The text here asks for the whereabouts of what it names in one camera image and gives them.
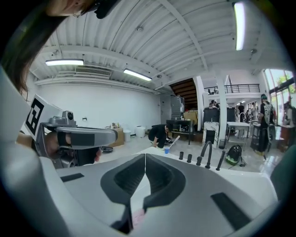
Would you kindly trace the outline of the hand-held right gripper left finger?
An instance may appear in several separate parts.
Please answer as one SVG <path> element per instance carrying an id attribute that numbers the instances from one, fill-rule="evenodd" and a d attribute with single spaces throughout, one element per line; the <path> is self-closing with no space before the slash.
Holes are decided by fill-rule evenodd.
<path id="1" fill-rule="evenodd" d="M 128 234 L 133 230 L 130 199 L 138 188 L 145 174 L 145 154 L 106 172 L 100 185 L 110 201 L 124 206 L 120 220 L 115 221 L 111 227 Z"/>

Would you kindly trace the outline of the stainless steel cabinet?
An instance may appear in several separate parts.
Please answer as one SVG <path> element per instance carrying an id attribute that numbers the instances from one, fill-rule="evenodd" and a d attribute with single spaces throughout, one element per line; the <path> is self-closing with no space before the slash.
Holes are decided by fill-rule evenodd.
<path id="1" fill-rule="evenodd" d="M 184 113 L 185 100 L 181 96 L 171 97 L 171 118 L 172 120 L 181 119 Z"/>

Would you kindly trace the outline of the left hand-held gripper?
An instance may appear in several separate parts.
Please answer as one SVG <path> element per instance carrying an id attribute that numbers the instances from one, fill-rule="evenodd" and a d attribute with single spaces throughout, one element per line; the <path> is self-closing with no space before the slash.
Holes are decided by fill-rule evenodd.
<path id="1" fill-rule="evenodd" d="M 65 145 L 59 140 L 58 158 L 51 159 L 55 168 L 92 164 L 97 150 L 118 138 L 118 133 L 113 129 L 79 127 L 72 111 L 62 110 L 37 94 L 31 102 L 31 111 L 25 121 L 25 127 L 35 142 L 36 152 L 47 158 L 49 157 L 44 142 L 45 131 L 70 134 L 70 145 Z"/>

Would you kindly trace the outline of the white bathtub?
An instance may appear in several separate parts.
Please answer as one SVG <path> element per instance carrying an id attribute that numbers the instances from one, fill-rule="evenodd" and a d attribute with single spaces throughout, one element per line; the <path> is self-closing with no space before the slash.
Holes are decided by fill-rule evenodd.
<path id="1" fill-rule="evenodd" d="M 267 208 L 278 201 L 278 197 L 270 180 L 265 173 L 255 173 L 246 171 L 237 171 L 232 169 L 211 167 L 213 171 L 226 179 L 240 190 L 252 197 L 262 208 Z M 140 185 L 131 198 L 131 210 L 136 212 L 142 209 L 143 199 L 150 194 L 150 184 L 148 178 L 143 177 Z"/>

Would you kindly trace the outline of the white table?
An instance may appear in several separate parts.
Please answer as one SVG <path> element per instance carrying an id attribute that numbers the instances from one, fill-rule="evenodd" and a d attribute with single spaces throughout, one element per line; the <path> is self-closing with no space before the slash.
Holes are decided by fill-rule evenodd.
<path id="1" fill-rule="evenodd" d="M 242 138 L 248 138 L 249 137 L 249 131 L 250 131 L 250 125 L 245 122 L 227 122 L 227 131 L 226 136 L 227 139 L 229 139 L 231 130 L 243 130 Z"/>

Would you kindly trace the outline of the black hand shower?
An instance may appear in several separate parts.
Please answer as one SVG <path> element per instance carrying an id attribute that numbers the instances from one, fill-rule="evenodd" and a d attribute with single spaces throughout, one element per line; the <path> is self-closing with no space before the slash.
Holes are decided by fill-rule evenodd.
<path id="1" fill-rule="evenodd" d="M 216 167 L 216 171 L 219 171 L 219 170 L 220 170 L 221 165 L 222 165 L 222 162 L 223 162 L 223 159 L 224 159 L 224 157 L 225 157 L 225 153 L 226 153 L 226 151 L 223 150 L 223 151 L 222 151 L 222 154 L 221 154 L 221 157 L 220 157 L 220 160 L 219 160 L 219 163 L 218 163 L 218 165 L 217 165 L 217 167 Z"/>

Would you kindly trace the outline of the white toothbrush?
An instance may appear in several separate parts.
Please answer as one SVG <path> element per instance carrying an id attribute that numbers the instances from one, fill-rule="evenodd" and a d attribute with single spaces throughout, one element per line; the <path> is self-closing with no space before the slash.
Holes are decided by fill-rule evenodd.
<path id="1" fill-rule="evenodd" d="M 180 138 L 180 135 L 175 138 L 175 140 L 170 144 L 169 148 L 171 148 Z"/>

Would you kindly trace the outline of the wooden staircase underside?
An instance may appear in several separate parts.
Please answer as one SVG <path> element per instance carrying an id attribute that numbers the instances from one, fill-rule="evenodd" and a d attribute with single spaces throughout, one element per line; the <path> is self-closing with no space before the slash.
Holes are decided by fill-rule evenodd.
<path id="1" fill-rule="evenodd" d="M 192 78 L 169 85 L 176 96 L 196 94 L 196 86 Z"/>

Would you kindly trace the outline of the large glass window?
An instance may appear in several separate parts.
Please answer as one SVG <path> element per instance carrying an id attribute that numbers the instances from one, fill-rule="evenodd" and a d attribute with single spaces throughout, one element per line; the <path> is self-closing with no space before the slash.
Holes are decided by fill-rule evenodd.
<path id="1" fill-rule="evenodd" d="M 291 71 L 281 69 L 265 69 L 270 101 L 275 108 L 276 123 L 283 124 L 285 116 L 284 104 L 289 102 L 296 107 L 296 84 Z"/>

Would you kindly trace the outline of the pink cloth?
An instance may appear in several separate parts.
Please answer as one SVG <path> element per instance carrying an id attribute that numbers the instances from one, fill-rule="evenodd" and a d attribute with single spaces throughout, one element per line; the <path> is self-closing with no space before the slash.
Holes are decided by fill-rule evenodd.
<path id="1" fill-rule="evenodd" d="M 145 217 L 145 210 L 143 208 L 137 209 L 132 213 L 133 229 L 137 228 L 137 226 L 143 221 L 144 217 Z"/>

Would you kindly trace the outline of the white ceiling air vent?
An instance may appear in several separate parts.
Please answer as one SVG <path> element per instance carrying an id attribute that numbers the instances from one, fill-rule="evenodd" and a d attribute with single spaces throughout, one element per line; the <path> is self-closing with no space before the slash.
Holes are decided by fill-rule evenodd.
<path id="1" fill-rule="evenodd" d="M 99 76 L 111 77 L 112 71 L 105 68 L 93 67 L 93 66 L 77 66 L 75 68 L 76 73 L 92 74 Z"/>

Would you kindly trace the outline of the black balcony railing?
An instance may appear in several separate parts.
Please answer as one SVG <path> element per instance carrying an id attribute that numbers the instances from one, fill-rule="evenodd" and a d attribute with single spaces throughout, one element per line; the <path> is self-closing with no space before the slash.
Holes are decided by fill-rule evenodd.
<path id="1" fill-rule="evenodd" d="M 209 95 L 219 94 L 218 86 L 206 87 L 204 89 Z M 259 93 L 259 84 L 238 84 L 238 85 L 225 85 L 224 91 L 226 94 L 233 93 Z"/>

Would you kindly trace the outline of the white marble cabinet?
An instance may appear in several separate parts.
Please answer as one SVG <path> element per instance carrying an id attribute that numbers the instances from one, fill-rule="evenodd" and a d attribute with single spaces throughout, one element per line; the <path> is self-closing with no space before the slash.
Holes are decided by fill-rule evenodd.
<path id="1" fill-rule="evenodd" d="M 212 143 L 212 147 L 217 148 L 219 138 L 219 123 L 218 122 L 204 122 L 203 125 L 203 140 L 205 145 L 208 141 Z"/>

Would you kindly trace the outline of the black and green bag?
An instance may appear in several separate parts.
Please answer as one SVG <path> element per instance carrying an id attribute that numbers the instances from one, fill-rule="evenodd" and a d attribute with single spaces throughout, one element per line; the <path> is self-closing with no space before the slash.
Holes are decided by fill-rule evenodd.
<path id="1" fill-rule="evenodd" d="M 232 166 L 241 162 L 242 148 L 240 145 L 233 145 L 226 154 L 226 161 Z"/>

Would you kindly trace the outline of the ceiling light tube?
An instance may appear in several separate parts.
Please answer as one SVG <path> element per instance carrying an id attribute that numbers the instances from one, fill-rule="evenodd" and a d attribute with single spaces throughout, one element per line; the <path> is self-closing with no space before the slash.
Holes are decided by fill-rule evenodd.
<path id="1" fill-rule="evenodd" d="M 123 71 L 125 74 L 128 74 L 128 75 L 131 75 L 131 76 L 134 76 L 134 77 L 137 77 L 137 78 L 140 78 L 142 80 L 145 80 L 145 81 L 152 81 L 152 78 L 148 77 L 148 76 L 145 76 L 143 74 L 140 74 L 138 72 L 135 72 L 133 70 L 130 70 L 130 69 L 125 69 Z"/>
<path id="2" fill-rule="evenodd" d="M 245 8 L 242 2 L 234 3 L 234 14 L 236 21 L 236 50 L 243 49 L 246 31 Z"/>
<path id="3" fill-rule="evenodd" d="M 45 64 L 47 66 L 84 65 L 84 60 L 83 59 L 55 59 L 55 60 L 47 60 Z"/>

